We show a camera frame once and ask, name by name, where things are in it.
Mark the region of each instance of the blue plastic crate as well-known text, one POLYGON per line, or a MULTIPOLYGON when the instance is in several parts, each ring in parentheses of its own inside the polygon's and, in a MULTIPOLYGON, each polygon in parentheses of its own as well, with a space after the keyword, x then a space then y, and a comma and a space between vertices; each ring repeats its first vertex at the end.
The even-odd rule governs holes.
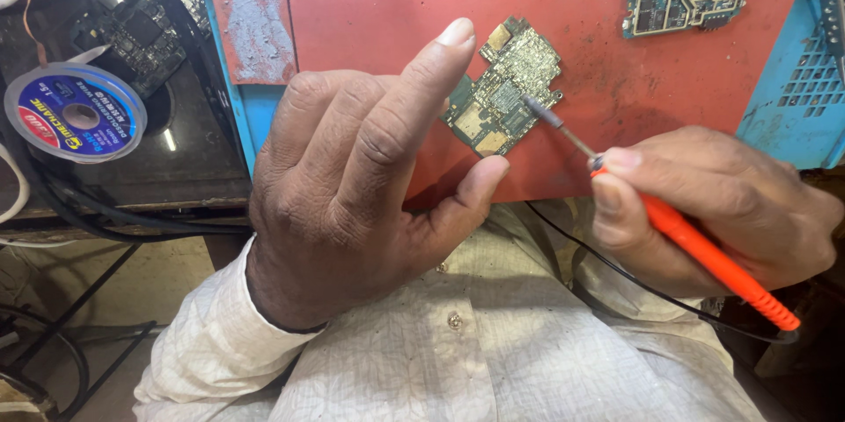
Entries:
POLYGON ((795 0, 736 134, 798 169, 833 168, 845 151, 845 86, 820 12, 819 0, 795 0))

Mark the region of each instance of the desoldering wire spool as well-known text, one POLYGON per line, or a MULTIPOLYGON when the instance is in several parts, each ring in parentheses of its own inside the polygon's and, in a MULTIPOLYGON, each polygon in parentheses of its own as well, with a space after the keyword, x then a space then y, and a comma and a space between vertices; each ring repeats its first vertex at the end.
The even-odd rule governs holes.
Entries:
POLYGON ((128 84, 73 62, 51 62, 21 75, 6 90, 4 106, 33 147, 78 163, 127 155, 147 126, 143 102, 128 84))

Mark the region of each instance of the orange soldering iron handle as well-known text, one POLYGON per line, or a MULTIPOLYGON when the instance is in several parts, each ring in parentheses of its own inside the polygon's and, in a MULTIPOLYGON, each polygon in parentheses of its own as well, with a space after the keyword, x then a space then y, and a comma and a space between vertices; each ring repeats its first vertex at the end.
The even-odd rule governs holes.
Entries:
MULTIPOLYGON (((605 168, 594 171, 591 176, 607 172, 605 168)), ((646 206, 651 225, 678 244, 699 261, 719 282, 723 283, 739 298, 745 299, 778 328, 791 331, 801 324, 795 315, 772 297, 745 269, 725 255, 713 242, 704 237, 698 229, 683 218, 673 207, 649 194, 639 193, 646 206)))

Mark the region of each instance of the finger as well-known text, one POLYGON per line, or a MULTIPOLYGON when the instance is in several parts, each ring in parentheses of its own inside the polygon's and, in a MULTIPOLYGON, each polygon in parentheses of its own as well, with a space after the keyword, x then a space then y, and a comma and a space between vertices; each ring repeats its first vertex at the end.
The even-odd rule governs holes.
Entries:
POLYGON ((472 23, 460 18, 407 65, 358 130, 337 193, 339 205, 372 221, 399 209, 417 150, 474 51, 472 23))
MULTIPOLYGON (((458 184, 454 196, 441 201, 428 214, 414 218, 408 227, 408 239, 413 254, 424 256, 419 260, 422 265, 436 265, 444 260, 487 219, 492 194, 510 169, 504 157, 482 159, 458 184)), ((428 268, 415 270, 425 272, 428 268)))
POLYGON ((332 70, 301 72, 293 76, 279 101, 267 141, 260 151, 272 157, 275 171, 286 172, 299 163, 338 89, 361 74, 354 70, 332 70))
POLYGON ((645 284, 675 296, 713 294, 718 282, 648 222, 637 192, 622 179, 592 179, 593 236, 645 284))
POLYGON ((636 190, 701 219, 716 237, 746 256, 780 261, 791 254, 798 235, 795 222, 744 179, 625 148, 607 150, 603 163, 636 190))
POLYGON ((770 197, 795 201, 802 189, 795 167, 775 160, 741 141, 718 134, 706 144, 696 141, 639 143, 632 149, 653 153, 671 161, 747 179, 770 197))
POLYGON ((337 193, 361 123, 398 80, 361 74, 343 84, 331 101, 298 167, 327 196, 337 193))

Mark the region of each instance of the shirt cuff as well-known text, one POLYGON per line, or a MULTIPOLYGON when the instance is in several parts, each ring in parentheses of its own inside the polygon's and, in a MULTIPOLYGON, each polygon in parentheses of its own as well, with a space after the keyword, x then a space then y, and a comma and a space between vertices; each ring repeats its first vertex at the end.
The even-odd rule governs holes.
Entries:
POLYGON ((243 246, 238 258, 216 275, 220 280, 208 317, 217 323, 215 332, 220 332, 232 350, 251 348, 252 354, 269 356, 310 341, 322 329, 307 334, 290 333, 261 316, 247 285, 247 255, 254 241, 255 236, 243 246))

